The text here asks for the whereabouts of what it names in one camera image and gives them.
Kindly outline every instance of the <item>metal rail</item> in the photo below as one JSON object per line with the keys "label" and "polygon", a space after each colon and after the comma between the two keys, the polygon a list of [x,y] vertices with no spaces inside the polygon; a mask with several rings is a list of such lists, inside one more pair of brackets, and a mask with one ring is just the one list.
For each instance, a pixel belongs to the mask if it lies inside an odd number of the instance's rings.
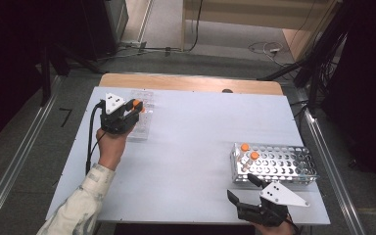
{"label": "metal rail", "polygon": [[[305,91],[303,89],[298,90],[298,96],[301,101],[307,100]],[[331,153],[329,152],[328,146],[323,138],[317,119],[312,118],[308,110],[305,111],[305,117],[351,234],[366,234],[356,208],[353,205],[353,200],[351,199],[350,193],[348,192],[345,182],[341,177],[341,173],[335,166],[334,160],[332,159]]]}
{"label": "metal rail", "polygon": [[32,125],[30,126],[28,132],[26,133],[25,137],[23,138],[23,142],[21,143],[19,149],[15,153],[11,163],[9,164],[8,168],[6,169],[4,175],[0,181],[0,210],[4,205],[12,187],[14,186],[17,177],[23,168],[24,162],[28,157],[29,151],[35,142],[38,133],[41,130],[42,125],[44,124],[45,120],[48,117],[48,114],[53,107],[53,104],[58,96],[61,84],[63,82],[63,78],[60,76],[56,76],[53,84],[52,90],[53,94],[50,97],[49,101],[44,107],[41,107],[38,110],[37,115],[35,116]]}
{"label": "metal rail", "polygon": [[149,16],[151,15],[152,6],[154,5],[153,0],[149,0],[148,7],[145,12],[145,16],[143,17],[142,25],[139,30],[139,34],[137,37],[137,41],[140,42],[143,39],[143,35],[145,34],[146,24],[148,22]]}

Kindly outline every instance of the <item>clear plastic box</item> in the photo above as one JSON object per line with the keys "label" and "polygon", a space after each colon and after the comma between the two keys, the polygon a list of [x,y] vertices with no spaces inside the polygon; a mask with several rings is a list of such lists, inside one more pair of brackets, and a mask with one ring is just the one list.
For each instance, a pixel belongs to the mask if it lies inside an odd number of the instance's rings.
{"label": "clear plastic box", "polygon": [[146,140],[149,136],[149,129],[151,127],[151,119],[154,114],[154,92],[146,90],[132,90],[130,92],[130,99],[137,99],[143,102],[145,108],[144,113],[139,114],[139,121],[135,128],[127,137],[129,140]]}

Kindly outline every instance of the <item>test tube rack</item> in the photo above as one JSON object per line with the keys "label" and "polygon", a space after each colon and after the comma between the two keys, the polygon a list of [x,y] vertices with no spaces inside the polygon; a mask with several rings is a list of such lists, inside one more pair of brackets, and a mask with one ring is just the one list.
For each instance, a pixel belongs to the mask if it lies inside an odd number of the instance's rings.
{"label": "test tube rack", "polygon": [[[248,173],[266,182],[300,184],[308,184],[319,177],[307,147],[248,143],[247,150],[242,151],[244,144],[235,143],[230,154],[234,183],[250,183]],[[257,159],[256,154],[251,158],[253,152],[258,153]]]}

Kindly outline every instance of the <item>white table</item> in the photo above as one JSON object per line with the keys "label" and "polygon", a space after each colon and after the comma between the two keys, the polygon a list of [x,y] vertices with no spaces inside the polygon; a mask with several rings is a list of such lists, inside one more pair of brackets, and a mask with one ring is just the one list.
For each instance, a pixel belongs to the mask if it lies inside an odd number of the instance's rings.
{"label": "white table", "polygon": [[[96,87],[77,132],[47,217],[84,178],[93,107],[112,92],[129,97],[132,88]],[[226,190],[258,204],[259,190],[231,181],[234,142],[302,145],[285,96],[152,90],[155,110],[149,138],[128,142],[99,219],[144,223],[242,224]],[[100,126],[99,114],[94,121]],[[99,153],[93,154],[93,163]],[[289,207],[297,224],[329,224],[316,182],[292,185],[309,208]]]}

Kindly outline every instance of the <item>black curtain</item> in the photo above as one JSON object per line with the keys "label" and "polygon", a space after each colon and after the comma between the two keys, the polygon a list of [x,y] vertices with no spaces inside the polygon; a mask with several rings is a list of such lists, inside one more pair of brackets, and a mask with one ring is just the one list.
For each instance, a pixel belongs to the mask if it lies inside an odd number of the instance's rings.
{"label": "black curtain", "polygon": [[0,1],[0,132],[40,88],[40,13],[25,1]]}
{"label": "black curtain", "polygon": [[322,109],[352,139],[356,161],[376,173],[376,1],[355,1],[352,13],[355,21]]}

